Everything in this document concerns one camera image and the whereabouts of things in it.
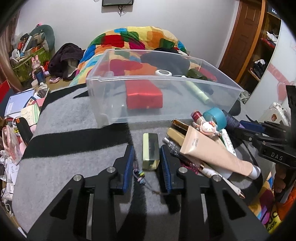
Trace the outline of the person's right hand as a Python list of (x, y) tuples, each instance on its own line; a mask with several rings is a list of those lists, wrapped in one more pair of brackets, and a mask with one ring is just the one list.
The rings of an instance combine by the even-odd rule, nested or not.
[(284, 179), (286, 177), (286, 168), (281, 164), (275, 165), (275, 176), (274, 176), (274, 183), (273, 189), (276, 193), (282, 192), (285, 188)]

